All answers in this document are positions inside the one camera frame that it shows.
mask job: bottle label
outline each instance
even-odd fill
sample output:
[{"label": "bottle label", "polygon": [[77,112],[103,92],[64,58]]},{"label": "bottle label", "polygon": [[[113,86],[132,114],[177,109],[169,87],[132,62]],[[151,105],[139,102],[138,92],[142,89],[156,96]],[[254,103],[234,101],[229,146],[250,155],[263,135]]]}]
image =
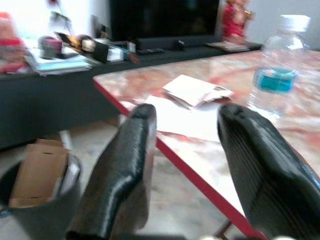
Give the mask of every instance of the bottle label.
[{"label": "bottle label", "polygon": [[253,84],[265,92],[289,93],[296,77],[296,71],[262,67],[255,72]]}]

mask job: table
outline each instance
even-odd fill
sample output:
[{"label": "table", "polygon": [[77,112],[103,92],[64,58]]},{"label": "table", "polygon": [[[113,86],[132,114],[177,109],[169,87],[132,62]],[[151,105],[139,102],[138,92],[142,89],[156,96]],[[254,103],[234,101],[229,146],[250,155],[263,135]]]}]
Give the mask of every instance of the table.
[{"label": "table", "polygon": [[[162,87],[181,74],[228,88],[233,102],[246,105],[261,60],[259,51],[203,58],[99,75],[94,84],[124,115],[150,95],[166,98]],[[308,53],[293,96],[276,127],[320,174],[320,52]],[[239,230],[261,237],[244,216],[219,142],[158,132],[157,147]]]},{"label": "table", "polygon": [[[260,45],[251,44],[249,48],[258,50]],[[93,86],[96,75],[226,54],[229,53],[195,46],[141,55],[140,64],[108,62],[88,71],[49,76],[0,74],[0,150],[117,116],[118,110]]]}]

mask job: trash bin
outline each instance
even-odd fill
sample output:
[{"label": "trash bin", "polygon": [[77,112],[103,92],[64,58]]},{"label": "trash bin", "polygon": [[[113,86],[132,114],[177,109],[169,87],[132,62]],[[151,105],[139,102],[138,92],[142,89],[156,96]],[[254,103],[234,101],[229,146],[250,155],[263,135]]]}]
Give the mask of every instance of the trash bin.
[{"label": "trash bin", "polygon": [[33,240],[63,240],[81,198],[79,159],[69,155],[69,161],[76,163],[79,172],[74,184],[64,194],[51,202],[34,207],[9,208],[9,198],[15,184],[20,163],[8,170],[0,179],[0,203],[11,212],[22,228]]}]

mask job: marble tabletop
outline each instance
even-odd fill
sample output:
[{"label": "marble tabletop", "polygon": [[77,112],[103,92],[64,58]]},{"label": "marble tabletop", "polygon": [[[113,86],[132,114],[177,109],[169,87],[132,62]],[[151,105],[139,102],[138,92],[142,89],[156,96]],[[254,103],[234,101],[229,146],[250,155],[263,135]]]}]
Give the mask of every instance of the marble tabletop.
[{"label": "marble tabletop", "polygon": [[[114,72],[94,81],[124,115],[150,95],[166,98],[162,87],[181,74],[230,89],[232,101],[246,105],[261,60],[260,51],[230,54]],[[320,52],[308,52],[288,112],[275,126],[320,175]],[[257,235],[244,217],[220,143],[164,132],[157,137],[157,147],[232,223],[247,236]]]}]

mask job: red figurine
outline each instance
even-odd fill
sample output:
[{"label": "red figurine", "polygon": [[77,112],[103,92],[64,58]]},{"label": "red figurine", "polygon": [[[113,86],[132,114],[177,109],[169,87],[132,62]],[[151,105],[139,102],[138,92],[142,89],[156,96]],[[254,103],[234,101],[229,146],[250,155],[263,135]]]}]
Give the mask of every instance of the red figurine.
[{"label": "red figurine", "polygon": [[10,14],[0,12],[0,73],[17,72],[24,66],[24,42],[17,37]]},{"label": "red figurine", "polygon": [[227,0],[222,19],[224,41],[246,44],[244,30],[247,21],[252,19],[252,12],[245,9],[247,2],[248,0]]}]

